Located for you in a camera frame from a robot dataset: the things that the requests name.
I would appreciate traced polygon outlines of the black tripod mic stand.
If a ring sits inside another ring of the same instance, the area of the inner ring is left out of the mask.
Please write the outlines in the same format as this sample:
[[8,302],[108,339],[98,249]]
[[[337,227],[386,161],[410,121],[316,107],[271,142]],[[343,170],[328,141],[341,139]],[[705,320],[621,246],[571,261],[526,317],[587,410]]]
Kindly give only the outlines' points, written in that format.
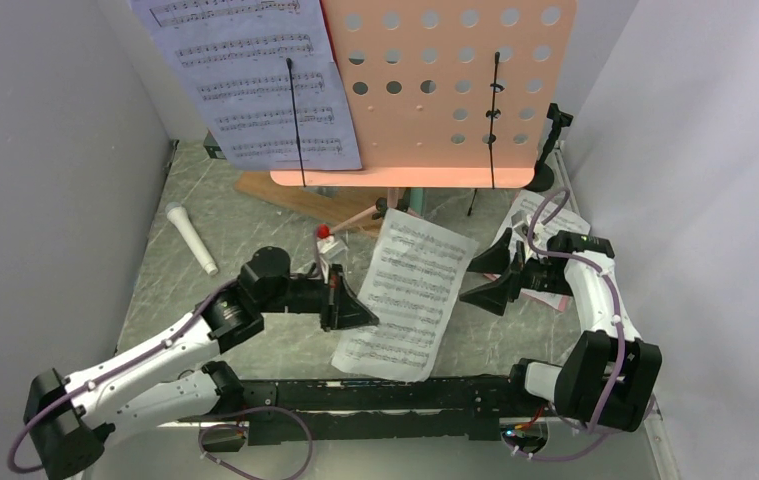
[[475,206],[475,202],[476,202],[476,198],[477,198],[477,195],[478,195],[478,191],[479,191],[478,188],[474,188],[473,191],[472,191],[471,198],[470,198],[470,201],[469,201],[469,204],[468,204],[468,209],[467,209],[467,212],[466,212],[467,216],[471,216],[472,215],[472,212],[473,212],[473,209],[474,209],[474,206]]

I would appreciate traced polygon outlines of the black round-base mic stand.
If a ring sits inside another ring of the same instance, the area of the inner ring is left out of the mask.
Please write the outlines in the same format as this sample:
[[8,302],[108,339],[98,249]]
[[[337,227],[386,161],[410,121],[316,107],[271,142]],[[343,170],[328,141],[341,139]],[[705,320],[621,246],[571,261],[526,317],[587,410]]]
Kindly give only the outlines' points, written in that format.
[[551,103],[548,107],[547,118],[551,121],[550,130],[539,158],[535,162],[533,178],[524,187],[525,190],[535,193],[545,192],[554,185],[555,174],[546,161],[560,140],[562,130],[571,126],[574,116],[562,111],[557,103]]

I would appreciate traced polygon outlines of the pink sheet music page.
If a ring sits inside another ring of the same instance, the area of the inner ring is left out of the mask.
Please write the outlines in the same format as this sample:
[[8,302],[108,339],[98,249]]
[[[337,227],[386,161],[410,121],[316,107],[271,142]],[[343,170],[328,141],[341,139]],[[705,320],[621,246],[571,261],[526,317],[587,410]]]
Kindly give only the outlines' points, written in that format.
[[563,312],[571,300],[571,297],[568,295],[538,292],[527,289],[523,289],[521,294],[529,299],[541,302],[559,312]]

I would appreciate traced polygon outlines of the pink music stand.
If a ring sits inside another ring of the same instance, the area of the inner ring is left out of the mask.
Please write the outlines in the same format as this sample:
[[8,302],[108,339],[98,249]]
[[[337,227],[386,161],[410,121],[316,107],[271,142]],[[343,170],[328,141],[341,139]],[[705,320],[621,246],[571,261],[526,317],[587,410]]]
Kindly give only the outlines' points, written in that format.
[[276,171],[282,186],[529,184],[577,5],[538,1],[326,1],[362,166]]

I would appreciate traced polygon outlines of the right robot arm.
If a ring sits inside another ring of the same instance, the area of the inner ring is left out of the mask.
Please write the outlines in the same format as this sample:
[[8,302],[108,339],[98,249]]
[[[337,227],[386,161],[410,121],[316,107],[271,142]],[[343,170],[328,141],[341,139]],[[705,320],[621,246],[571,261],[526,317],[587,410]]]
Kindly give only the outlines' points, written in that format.
[[494,281],[459,295],[461,302],[501,316],[522,290],[573,298],[581,334],[558,366],[523,358],[508,377],[506,401],[529,415],[543,403],[587,426],[632,432],[642,423],[662,365],[662,353],[631,323],[614,275],[615,253],[603,238],[561,230],[543,257],[528,257],[506,229],[468,265]]

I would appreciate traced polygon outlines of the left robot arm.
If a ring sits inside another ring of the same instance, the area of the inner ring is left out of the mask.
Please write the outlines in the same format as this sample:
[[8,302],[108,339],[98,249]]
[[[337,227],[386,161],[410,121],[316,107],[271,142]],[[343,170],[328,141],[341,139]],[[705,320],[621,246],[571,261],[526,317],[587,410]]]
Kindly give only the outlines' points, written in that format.
[[324,331],[379,323],[341,265],[317,277],[294,274],[285,250],[263,247],[235,279],[150,339],[84,370],[35,376],[9,470],[68,479],[142,430],[188,417],[234,417],[244,388],[218,357],[261,333],[267,313],[315,314]]

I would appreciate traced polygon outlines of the white microphone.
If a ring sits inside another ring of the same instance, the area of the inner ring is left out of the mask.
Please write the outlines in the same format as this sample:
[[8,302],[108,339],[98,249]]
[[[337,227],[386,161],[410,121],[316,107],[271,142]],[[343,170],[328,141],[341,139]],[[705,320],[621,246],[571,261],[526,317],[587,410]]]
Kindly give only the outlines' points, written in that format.
[[167,220],[178,230],[194,258],[209,276],[219,273],[216,261],[191,222],[186,208],[178,202],[170,202],[165,207]]

